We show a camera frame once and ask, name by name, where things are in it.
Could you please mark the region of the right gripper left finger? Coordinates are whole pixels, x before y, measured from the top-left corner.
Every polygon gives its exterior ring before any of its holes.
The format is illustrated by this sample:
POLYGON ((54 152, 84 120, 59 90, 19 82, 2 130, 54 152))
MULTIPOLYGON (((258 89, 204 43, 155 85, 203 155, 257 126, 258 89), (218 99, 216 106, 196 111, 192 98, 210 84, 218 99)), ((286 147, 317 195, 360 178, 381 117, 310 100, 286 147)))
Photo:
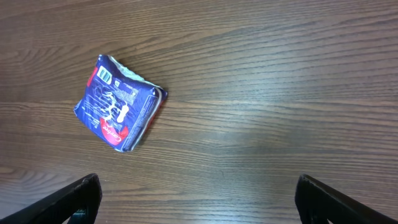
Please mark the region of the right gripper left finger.
POLYGON ((86 223, 94 224, 102 199, 97 174, 88 174, 3 219, 1 224, 86 223))

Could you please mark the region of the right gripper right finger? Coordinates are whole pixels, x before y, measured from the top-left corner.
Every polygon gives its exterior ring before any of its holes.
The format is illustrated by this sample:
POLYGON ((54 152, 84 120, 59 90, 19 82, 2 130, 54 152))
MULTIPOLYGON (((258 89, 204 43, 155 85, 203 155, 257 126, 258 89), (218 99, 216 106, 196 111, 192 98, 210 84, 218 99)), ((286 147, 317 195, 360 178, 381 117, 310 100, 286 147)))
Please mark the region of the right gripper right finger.
POLYGON ((302 174, 298 179, 295 204, 301 222, 306 224, 397 224, 397 220, 365 206, 307 174, 302 174))

